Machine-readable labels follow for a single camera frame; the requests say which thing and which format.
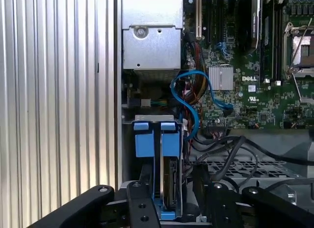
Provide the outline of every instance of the circuit board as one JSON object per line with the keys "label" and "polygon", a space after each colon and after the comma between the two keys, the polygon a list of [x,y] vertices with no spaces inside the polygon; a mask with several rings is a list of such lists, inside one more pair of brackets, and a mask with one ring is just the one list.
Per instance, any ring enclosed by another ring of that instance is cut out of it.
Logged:
{"label": "circuit board", "polygon": [[[294,26],[303,26],[309,22],[313,15],[290,15],[286,11],[291,8],[293,1],[289,0],[283,8],[282,32],[288,22]],[[217,5],[213,0],[213,15]],[[234,88],[230,91],[215,91],[215,97],[225,103],[231,103],[234,111],[224,117],[221,109],[216,107],[209,91],[201,99],[203,107],[202,126],[225,127],[235,116],[245,116],[258,124],[258,128],[311,128],[314,126],[314,105],[301,103],[292,79],[284,80],[280,86],[260,82],[260,44],[250,55],[240,55],[236,45],[236,22],[232,16],[226,16],[224,21],[224,42],[226,43],[228,57],[224,57],[215,44],[206,45],[201,42],[207,69],[212,66],[233,67]],[[304,97],[314,98],[314,81],[298,81],[300,94]],[[247,121],[234,121],[233,128],[248,128]]]}

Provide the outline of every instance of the ventilation grille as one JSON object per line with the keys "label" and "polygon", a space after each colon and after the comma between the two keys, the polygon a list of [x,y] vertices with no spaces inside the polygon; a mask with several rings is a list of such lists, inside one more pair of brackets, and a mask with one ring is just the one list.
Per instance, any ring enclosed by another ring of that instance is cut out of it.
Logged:
{"label": "ventilation grille", "polygon": [[144,82],[171,82],[179,70],[134,70]]}
{"label": "ventilation grille", "polygon": [[[216,173],[223,165],[224,161],[208,162],[209,171]],[[285,162],[261,161],[254,177],[291,177],[291,173],[284,167]],[[226,173],[228,177],[247,177],[255,167],[255,162],[239,161],[232,164]]]}

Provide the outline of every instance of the motherboard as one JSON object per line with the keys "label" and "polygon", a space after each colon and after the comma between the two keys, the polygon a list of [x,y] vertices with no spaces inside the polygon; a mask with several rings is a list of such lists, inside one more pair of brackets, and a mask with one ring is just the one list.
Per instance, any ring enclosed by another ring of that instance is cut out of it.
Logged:
{"label": "motherboard", "polygon": [[[238,46],[239,0],[223,0],[223,4],[222,0],[211,0],[210,3],[210,12],[203,9],[203,14],[210,14],[211,23],[202,28],[210,31],[210,38],[203,37],[200,44],[215,97],[231,103],[234,111],[226,116],[206,91],[196,104],[196,108],[203,109],[202,126],[225,127],[236,116],[243,116],[244,120],[232,121],[233,128],[248,128],[247,120],[255,123],[251,128],[313,127],[314,21],[308,24],[314,17],[314,0],[261,0],[259,41],[249,54],[243,54]],[[195,27],[193,18],[194,15],[186,13],[185,27],[190,30]],[[288,37],[287,26],[295,28],[294,33],[298,35]],[[219,42],[225,44],[223,52]],[[291,61],[298,43],[301,46],[295,61],[298,59],[299,63]],[[187,64],[194,69],[192,57],[188,56]],[[225,75],[224,85],[218,80],[219,74]],[[232,81],[230,87],[227,79]]]}

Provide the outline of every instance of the ram slot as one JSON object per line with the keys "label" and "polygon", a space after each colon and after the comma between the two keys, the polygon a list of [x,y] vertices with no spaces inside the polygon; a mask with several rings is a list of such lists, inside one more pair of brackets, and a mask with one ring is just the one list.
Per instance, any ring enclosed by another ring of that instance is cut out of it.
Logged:
{"label": "ram slot", "polygon": [[277,86],[281,85],[283,79],[283,7],[286,3],[285,0],[275,5],[273,80]]}
{"label": "ram slot", "polygon": [[270,83],[274,77],[275,0],[262,4],[261,82]]}

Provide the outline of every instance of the blue drive bracket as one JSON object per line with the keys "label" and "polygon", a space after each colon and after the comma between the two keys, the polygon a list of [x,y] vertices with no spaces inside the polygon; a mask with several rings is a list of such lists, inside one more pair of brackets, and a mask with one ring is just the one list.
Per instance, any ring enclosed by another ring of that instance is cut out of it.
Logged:
{"label": "blue drive bracket", "polygon": [[162,156],[180,157],[180,132],[174,122],[161,123]]}
{"label": "blue drive bracket", "polygon": [[134,123],[136,157],[154,157],[154,131],[149,129],[149,123]]}
{"label": "blue drive bracket", "polygon": [[160,215],[160,219],[162,221],[173,221],[175,218],[176,218],[175,212],[162,211]]}

